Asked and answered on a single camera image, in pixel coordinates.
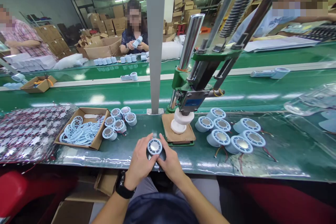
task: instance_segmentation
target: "cardboard tray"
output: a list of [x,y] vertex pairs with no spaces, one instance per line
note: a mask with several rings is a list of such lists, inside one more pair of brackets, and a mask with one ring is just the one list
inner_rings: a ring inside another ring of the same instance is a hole
[[[63,142],[60,142],[60,136],[61,134],[64,132],[64,129],[65,127],[70,124],[72,122],[72,120],[76,117],[76,116],[81,116],[83,117],[83,123],[88,123],[88,122],[96,122],[96,119],[95,118],[91,118],[91,119],[88,119],[88,118],[84,118],[84,115],[85,114],[97,114],[97,115],[102,115],[102,116],[105,116],[104,118],[104,121],[102,122],[98,132],[97,132],[97,135],[96,137],[94,138],[94,140],[92,141],[91,145],[90,146],[82,146],[82,145],[73,145],[73,144],[70,144],[70,143],[63,143]],[[100,147],[100,144],[103,140],[103,130],[106,128],[105,126],[105,119],[107,117],[111,116],[110,114],[110,111],[107,109],[107,108],[89,108],[89,107],[80,107],[73,115],[72,117],[70,118],[70,120],[66,123],[66,125],[63,127],[63,129],[61,130],[61,132],[58,134],[58,136],[56,137],[54,143],[55,144],[61,144],[61,145],[67,145],[67,146],[70,146],[70,147],[79,147],[79,148],[85,148],[85,149],[93,149],[93,150],[99,150],[99,147]]]

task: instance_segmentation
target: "smartwatch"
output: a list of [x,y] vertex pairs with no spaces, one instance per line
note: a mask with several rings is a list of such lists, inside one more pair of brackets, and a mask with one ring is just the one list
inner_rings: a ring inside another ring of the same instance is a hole
[[120,176],[118,176],[117,183],[115,185],[115,191],[124,199],[130,199],[133,197],[135,190],[130,191],[124,186],[125,173],[125,171],[122,171]]

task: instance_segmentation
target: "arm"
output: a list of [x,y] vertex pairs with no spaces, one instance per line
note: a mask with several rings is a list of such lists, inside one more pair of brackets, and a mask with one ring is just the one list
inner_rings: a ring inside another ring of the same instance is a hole
[[217,209],[194,186],[191,179],[183,172],[176,151],[172,150],[162,134],[160,134],[162,146],[166,152],[166,160],[161,158],[157,162],[165,171],[168,178],[181,190],[189,205],[194,211],[200,224],[228,223]]
[[[134,190],[138,184],[147,177],[159,155],[154,155],[150,160],[147,159],[146,149],[149,140],[153,138],[153,133],[138,140],[133,152],[131,164],[125,176],[124,186],[128,190]],[[92,224],[122,224],[125,219],[129,199],[124,199],[114,192],[103,209],[99,212]]]

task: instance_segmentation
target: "man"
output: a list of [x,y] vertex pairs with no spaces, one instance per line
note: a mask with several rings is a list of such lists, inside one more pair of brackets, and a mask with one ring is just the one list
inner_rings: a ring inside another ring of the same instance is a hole
[[48,45],[37,35],[35,29],[11,16],[3,5],[0,5],[0,31],[6,39],[5,45],[11,54],[28,53],[31,57],[52,55]]
[[[116,192],[92,224],[228,223],[220,213],[217,180],[193,180],[184,174],[177,153],[168,146],[162,134],[160,141],[166,152],[166,160],[163,161],[159,155],[148,160],[146,148],[152,138],[153,133],[139,139],[124,179],[117,182]],[[156,162],[175,184],[176,195],[159,193],[147,177]]]

